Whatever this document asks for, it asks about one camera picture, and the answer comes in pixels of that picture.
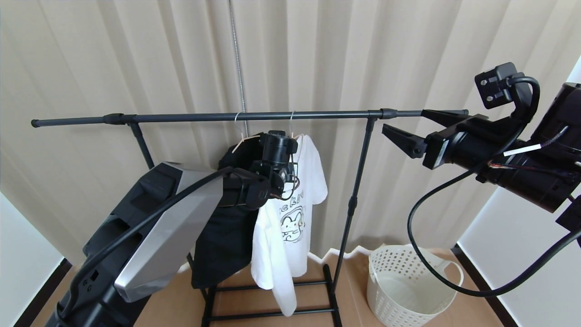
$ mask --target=curtain fold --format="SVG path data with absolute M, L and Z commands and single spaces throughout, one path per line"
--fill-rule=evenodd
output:
M 119 199 L 146 172 L 129 128 L 33 129 L 31 119 L 113 112 L 207 113 L 469 109 L 491 119 L 474 75 L 512 61 L 541 83 L 528 137 L 581 54 L 579 1 L 0 1 L 0 188 L 75 264 Z M 236 46 L 231 21 L 234 17 Z M 242 76 L 242 98 L 239 73 Z M 384 121 L 420 136 L 418 118 Z M 155 162 L 215 168 L 243 123 L 142 124 Z M 250 134 L 290 131 L 248 122 Z M 407 243 L 410 208 L 462 169 L 430 171 L 375 125 L 348 250 Z M 364 120 L 297 120 L 329 187 L 311 250 L 339 247 Z M 421 246 L 451 247 L 494 187 L 467 179 L 418 211 Z

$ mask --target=white t-shirt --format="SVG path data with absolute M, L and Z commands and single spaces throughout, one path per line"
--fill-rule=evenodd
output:
M 307 254 L 311 246 L 313 204 L 327 197 L 327 184 L 321 158 L 309 136 L 297 140 L 299 187 L 287 201 L 271 199 L 259 209 L 252 240 L 252 277 L 266 290 L 272 289 L 285 316 L 296 309 L 293 277 L 307 272 Z M 285 184 L 283 198 L 288 198 L 293 184 Z

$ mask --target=cartoon print on shirt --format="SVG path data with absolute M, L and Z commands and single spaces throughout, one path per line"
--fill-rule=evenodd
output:
M 291 212 L 284 214 L 281 219 L 282 239 L 285 242 L 296 243 L 303 237 L 304 228 L 303 206 L 298 206 Z

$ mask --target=perforated basket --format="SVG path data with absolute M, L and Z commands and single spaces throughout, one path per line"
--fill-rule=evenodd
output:
M 422 255 L 441 275 L 453 264 L 425 249 Z M 369 256 L 367 302 L 375 316 L 388 327 L 418 327 L 450 306 L 456 291 L 435 278 L 419 260 L 411 246 L 383 246 Z

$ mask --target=white cable tie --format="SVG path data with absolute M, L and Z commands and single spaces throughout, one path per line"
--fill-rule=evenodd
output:
M 534 151 L 534 150 L 538 150 L 540 149 L 542 146 L 540 144 L 535 144 L 535 145 L 530 145 L 528 147 L 524 147 L 524 148 L 518 148 L 518 149 L 514 149 L 514 150 L 510 150 L 510 151 L 506 151 L 505 153 L 503 153 L 503 155 L 505 157 L 508 157 L 510 155 L 514 155 L 514 154 L 519 154 L 519 153 L 523 153 L 523 152 L 529 152 L 529 151 Z

